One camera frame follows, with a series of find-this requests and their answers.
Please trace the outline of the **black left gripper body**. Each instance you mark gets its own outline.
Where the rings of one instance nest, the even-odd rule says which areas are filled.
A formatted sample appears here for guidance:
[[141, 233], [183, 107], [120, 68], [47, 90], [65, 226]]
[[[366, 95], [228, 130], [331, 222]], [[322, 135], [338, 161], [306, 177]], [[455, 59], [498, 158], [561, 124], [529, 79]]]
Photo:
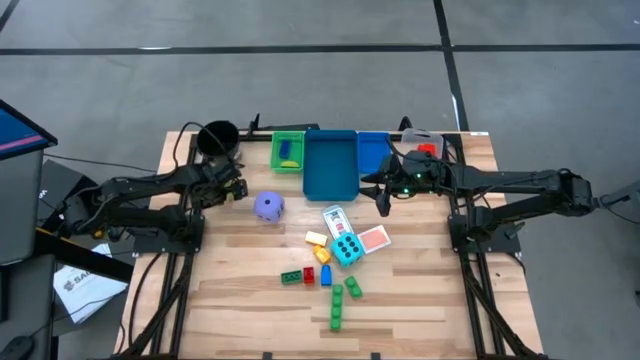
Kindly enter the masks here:
[[235, 162], [219, 161], [202, 167], [204, 181], [192, 187], [192, 204], [199, 208], [223, 205], [226, 195], [233, 192], [235, 200], [248, 196], [248, 185], [242, 178], [243, 165]]

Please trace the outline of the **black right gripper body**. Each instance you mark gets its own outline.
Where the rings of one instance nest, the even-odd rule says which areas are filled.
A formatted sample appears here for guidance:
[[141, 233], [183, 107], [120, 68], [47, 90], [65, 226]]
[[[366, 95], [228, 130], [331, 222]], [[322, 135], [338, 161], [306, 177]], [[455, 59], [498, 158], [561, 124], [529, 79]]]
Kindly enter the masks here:
[[453, 194], [453, 170], [449, 163], [420, 151], [389, 155], [379, 170], [387, 175], [385, 184], [378, 184], [384, 194], [375, 200], [382, 217], [391, 210], [391, 199], [406, 200], [418, 194]]

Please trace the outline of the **purple foam die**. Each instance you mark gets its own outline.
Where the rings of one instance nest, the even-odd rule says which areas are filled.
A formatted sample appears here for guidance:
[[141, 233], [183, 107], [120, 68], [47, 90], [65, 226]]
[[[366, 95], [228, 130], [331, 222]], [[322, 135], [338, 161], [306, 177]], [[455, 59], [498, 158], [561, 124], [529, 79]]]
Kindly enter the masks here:
[[253, 213], [261, 220], [277, 223], [284, 213], [284, 198], [271, 191], [259, 193], [254, 201]]

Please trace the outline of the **cyan foam die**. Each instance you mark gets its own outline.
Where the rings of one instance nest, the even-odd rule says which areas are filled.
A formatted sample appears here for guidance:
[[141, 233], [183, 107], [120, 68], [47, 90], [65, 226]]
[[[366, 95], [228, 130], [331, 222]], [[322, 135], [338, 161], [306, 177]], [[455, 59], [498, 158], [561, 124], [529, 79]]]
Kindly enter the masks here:
[[330, 250], [343, 268], [350, 267], [364, 256], [363, 246], [354, 233], [342, 234], [331, 243]]

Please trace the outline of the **green four-stud block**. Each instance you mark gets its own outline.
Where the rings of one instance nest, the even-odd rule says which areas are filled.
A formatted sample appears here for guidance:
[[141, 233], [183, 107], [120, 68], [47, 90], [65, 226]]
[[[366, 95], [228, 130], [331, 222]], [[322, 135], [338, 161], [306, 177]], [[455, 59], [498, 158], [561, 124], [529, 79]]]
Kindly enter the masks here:
[[338, 332], [342, 327], [343, 295], [344, 288], [342, 285], [334, 285], [332, 287], [329, 318], [329, 330], [332, 332]]

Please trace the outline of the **small blue bin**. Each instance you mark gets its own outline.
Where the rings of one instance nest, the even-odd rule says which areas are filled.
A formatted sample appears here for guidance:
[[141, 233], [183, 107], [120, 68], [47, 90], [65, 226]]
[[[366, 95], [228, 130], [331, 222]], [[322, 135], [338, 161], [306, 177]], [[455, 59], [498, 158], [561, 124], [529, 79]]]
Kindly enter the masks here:
[[358, 170], [371, 174], [379, 170], [383, 160], [391, 153], [386, 132], [359, 132], [357, 135]]

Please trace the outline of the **clear plastic bin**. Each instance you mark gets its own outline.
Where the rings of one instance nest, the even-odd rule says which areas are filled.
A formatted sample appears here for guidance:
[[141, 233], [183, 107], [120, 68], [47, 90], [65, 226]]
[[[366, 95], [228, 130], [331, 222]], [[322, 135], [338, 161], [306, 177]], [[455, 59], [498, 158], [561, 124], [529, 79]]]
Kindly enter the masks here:
[[431, 143], [437, 146], [437, 154], [433, 157], [441, 159], [443, 155], [444, 138], [440, 134], [414, 128], [406, 129], [402, 132], [401, 143], [416, 151], [420, 144]]

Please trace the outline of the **orange-backed card deck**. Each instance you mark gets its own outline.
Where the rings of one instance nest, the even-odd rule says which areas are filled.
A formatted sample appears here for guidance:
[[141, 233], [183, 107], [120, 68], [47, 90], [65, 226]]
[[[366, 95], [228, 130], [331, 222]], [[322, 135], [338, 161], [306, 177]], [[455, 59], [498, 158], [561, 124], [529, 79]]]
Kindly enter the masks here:
[[378, 225], [358, 234], [364, 253], [369, 254], [391, 244], [391, 239], [383, 225]]

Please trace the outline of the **card deck in clear case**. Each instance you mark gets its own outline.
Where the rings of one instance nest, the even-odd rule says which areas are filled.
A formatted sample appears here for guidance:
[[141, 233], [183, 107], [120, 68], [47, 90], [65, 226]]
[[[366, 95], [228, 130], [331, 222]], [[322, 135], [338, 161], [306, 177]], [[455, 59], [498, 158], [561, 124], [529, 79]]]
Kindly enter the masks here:
[[334, 239], [337, 239], [346, 233], [353, 232], [353, 228], [341, 206], [333, 205], [324, 209], [322, 216]]

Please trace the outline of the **large teal tray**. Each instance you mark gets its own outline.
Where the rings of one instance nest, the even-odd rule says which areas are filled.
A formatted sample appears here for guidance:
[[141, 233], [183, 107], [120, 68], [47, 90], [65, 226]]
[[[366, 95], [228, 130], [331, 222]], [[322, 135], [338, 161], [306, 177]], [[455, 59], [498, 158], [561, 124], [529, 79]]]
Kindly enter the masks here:
[[359, 194], [357, 133], [308, 130], [304, 136], [303, 193], [310, 201], [353, 201]]

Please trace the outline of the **black table clamp with bar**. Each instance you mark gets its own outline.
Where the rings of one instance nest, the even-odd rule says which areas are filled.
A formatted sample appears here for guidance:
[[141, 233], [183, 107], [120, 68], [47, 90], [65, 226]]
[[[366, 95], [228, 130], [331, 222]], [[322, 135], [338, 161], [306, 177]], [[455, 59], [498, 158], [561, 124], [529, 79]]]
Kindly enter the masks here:
[[307, 131], [319, 129], [320, 126], [317, 123], [261, 126], [260, 114], [257, 113], [255, 118], [249, 123], [248, 132], [254, 133], [256, 131]]

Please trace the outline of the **green mesh basket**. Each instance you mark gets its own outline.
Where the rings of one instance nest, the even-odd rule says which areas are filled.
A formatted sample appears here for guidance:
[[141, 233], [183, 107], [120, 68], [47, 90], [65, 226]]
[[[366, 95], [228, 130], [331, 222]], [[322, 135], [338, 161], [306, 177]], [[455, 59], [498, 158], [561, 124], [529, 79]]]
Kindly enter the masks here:
[[[272, 134], [270, 168], [273, 172], [279, 174], [299, 173], [304, 167], [304, 131], [276, 131]], [[292, 142], [291, 154], [288, 160], [296, 161], [300, 164], [299, 168], [281, 168], [282, 160], [278, 156], [280, 142], [289, 139]]]

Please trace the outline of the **black desk bar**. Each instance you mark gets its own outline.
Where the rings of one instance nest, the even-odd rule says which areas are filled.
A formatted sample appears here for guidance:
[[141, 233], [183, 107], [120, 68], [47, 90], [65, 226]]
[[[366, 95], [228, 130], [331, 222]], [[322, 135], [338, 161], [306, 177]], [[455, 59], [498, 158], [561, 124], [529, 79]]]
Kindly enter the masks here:
[[133, 266], [58, 238], [46, 230], [35, 230], [34, 255], [52, 255], [57, 262], [113, 280], [129, 283]]

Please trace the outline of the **black case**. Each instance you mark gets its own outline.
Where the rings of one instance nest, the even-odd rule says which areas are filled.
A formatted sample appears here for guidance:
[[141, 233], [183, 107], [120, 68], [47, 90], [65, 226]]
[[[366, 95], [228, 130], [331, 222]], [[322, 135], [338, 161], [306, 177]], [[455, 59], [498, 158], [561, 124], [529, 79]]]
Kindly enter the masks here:
[[96, 182], [80, 172], [52, 160], [45, 161], [38, 194], [37, 225], [69, 238], [71, 232], [65, 227], [64, 216], [57, 212], [57, 208], [76, 192], [96, 185]]

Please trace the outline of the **white printed paper bag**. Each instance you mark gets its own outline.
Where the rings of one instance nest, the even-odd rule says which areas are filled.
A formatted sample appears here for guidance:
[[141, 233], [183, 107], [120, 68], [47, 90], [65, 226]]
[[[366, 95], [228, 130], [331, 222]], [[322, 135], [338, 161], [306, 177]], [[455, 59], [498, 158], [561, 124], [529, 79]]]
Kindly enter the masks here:
[[69, 265], [58, 266], [52, 284], [52, 319], [56, 323], [67, 321], [72, 325], [82, 325], [129, 285]]

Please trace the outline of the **grey monitor with blue screen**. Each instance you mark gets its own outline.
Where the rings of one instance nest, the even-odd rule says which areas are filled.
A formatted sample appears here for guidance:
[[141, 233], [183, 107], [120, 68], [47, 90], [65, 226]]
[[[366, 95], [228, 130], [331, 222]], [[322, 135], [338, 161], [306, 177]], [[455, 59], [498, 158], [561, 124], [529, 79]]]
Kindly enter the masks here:
[[32, 255], [43, 151], [58, 139], [0, 99], [0, 265]]

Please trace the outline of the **black desk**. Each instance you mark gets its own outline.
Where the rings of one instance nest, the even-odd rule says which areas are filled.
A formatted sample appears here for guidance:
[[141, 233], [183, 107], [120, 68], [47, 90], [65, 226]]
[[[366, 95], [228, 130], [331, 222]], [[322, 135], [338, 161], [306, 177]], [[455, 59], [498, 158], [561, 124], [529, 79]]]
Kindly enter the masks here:
[[52, 255], [0, 267], [0, 351], [17, 336], [30, 336], [34, 348], [28, 360], [57, 360], [58, 338], [53, 328]]

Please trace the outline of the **black computer mouse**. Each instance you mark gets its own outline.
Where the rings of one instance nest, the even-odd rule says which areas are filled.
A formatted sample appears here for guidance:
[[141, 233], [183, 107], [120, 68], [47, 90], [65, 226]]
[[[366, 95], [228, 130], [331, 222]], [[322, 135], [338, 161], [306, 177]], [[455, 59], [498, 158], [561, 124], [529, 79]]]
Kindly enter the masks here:
[[17, 336], [0, 351], [0, 360], [28, 360], [34, 348], [30, 336]]

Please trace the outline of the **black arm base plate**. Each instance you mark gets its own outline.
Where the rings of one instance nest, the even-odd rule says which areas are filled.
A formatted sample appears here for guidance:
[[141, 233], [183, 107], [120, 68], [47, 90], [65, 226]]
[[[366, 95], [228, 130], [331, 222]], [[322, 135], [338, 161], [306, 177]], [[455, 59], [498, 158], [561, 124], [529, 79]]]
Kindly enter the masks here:
[[199, 252], [203, 239], [205, 218], [194, 215], [184, 230], [168, 234], [161, 229], [131, 229], [134, 237], [133, 252], [188, 254]]
[[508, 223], [495, 230], [471, 229], [465, 215], [448, 218], [452, 248], [458, 253], [511, 253], [521, 251], [518, 231], [524, 224]]

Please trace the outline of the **black aluminium table frame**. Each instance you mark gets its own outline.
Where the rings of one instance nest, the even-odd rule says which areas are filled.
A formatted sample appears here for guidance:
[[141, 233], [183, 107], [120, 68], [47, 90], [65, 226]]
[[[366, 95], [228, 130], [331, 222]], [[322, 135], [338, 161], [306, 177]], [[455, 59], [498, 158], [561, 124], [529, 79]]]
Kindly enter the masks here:
[[276, 224], [259, 221], [246, 198], [205, 212], [200, 251], [185, 295], [150, 344], [153, 353], [182, 359], [369, 358], [474, 359], [497, 338], [489, 318], [465, 289], [452, 250], [449, 201], [435, 195], [397, 200], [381, 217], [359, 197], [344, 204], [356, 231], [383, 225], [391, 244], [348, 270], [334, 267], [335, 283], [356, 278], [363, 296], [346, 298], [341, 330], [329, 330], [331, 291], [314, 283], [283, 285], [280, 275], [318, 267], [308, 231], [326, 233], [323, 204], [303, 193], [298, 174], [269, 166], [271, 136], [244, 136], [240, 145], [249, 192], [275, 191], [285, 199]]

